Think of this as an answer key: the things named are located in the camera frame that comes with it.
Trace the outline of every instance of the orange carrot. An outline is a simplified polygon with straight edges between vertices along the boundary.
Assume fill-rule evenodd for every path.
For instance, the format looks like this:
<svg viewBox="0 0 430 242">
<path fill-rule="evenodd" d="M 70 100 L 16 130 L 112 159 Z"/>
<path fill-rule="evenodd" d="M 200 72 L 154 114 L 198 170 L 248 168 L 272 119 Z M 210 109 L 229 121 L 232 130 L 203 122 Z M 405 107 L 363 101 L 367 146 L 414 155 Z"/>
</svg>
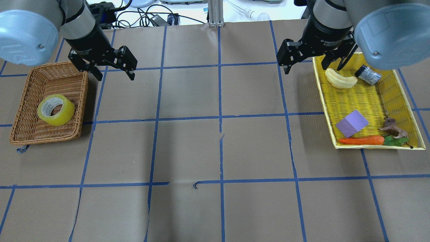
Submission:
<svg viewBox="0 0 430 242">
<path fill-rule="evenodd" d="M 383 145 L 384 137 L 380 135 L 369 135 L 359 138 L 344 138 L 339 139 L 339 142 L 345 145 Z"/>
</svg>

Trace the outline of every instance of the green leaf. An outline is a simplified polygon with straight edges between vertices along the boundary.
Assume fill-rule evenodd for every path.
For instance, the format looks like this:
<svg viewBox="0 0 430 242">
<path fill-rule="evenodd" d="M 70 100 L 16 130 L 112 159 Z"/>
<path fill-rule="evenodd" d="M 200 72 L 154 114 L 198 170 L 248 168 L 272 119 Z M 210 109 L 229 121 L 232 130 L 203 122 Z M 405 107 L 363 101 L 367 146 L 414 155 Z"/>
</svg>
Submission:
<svg viewBox="0 0 430 242">
<path fill-rule="evenodd" d="M 403 143 L 406 143 L 409 140 L 408 137 L 402 137 L 400 139 L 394 139 L 391 135 L 385 137 L 384 145 L 385 146 L 402 146 Z"/>
</svg>

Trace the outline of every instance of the purple block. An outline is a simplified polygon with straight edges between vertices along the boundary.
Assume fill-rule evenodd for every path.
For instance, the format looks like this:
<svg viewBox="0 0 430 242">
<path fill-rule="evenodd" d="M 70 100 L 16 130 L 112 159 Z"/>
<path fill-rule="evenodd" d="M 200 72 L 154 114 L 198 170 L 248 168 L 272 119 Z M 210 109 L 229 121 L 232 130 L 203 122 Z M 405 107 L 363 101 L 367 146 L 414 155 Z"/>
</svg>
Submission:
<svg viewBox="0 0 430 242">
<path fill-rule="evenodd" d="M 354 110 L 344 119 L 336 124 L 336 127 L 344 134 L 345 137 L 351 137 L 353 134 L 362 130 L 369 122 L 361 115 L 358 110 Z"/>
</svg>

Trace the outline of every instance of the yellow tape roll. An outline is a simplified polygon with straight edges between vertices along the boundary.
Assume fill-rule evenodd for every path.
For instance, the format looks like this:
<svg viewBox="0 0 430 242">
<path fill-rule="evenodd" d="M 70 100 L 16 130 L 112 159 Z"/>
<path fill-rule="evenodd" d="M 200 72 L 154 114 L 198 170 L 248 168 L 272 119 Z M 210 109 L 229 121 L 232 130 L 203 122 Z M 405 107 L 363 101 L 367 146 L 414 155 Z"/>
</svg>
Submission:
<svg viewBox="0 0 430 242">
<path fill-rule="evenodd" d="M 51 116 L 51 112 L 58 105 L 63 105 L 61 110 Z M 69 122 L 75 113 L 75 105 L 61 94 L 54 94 L 43 99 L 37 108 L 37 115 L 48 124 L 59 126 Z"/>
</svg>

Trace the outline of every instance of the metal post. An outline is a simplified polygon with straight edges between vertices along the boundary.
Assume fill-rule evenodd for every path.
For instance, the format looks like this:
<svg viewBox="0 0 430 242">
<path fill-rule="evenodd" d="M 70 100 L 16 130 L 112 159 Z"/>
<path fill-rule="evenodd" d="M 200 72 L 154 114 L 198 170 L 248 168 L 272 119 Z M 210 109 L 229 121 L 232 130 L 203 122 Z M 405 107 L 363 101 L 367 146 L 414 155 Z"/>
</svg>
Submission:
<svg viewBox="0 0 430 242">
<path fill-rule="evenodd" d="M 224 27 L 222 0 L 208 0 L 209 27 Z"/>
</svg>

